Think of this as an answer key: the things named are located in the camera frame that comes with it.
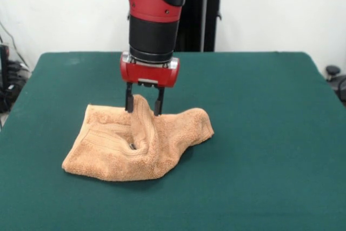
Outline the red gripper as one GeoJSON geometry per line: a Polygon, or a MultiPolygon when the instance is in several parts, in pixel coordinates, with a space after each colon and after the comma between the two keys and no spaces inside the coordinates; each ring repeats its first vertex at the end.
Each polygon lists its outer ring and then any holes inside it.
{"type": "Polygon", "coordinates": [[[127,82],[125,91],[125,110],[134,110],[132,83],[145,83],[158,86],[158,97],[155,101],[154,115],[162,114],[165,88],[172,88],[178,78],[180,62],[173,57],[168,63],[149,64],[135,60],[128,51],[121,53],[120,70],[123,81],[127,82]]]}

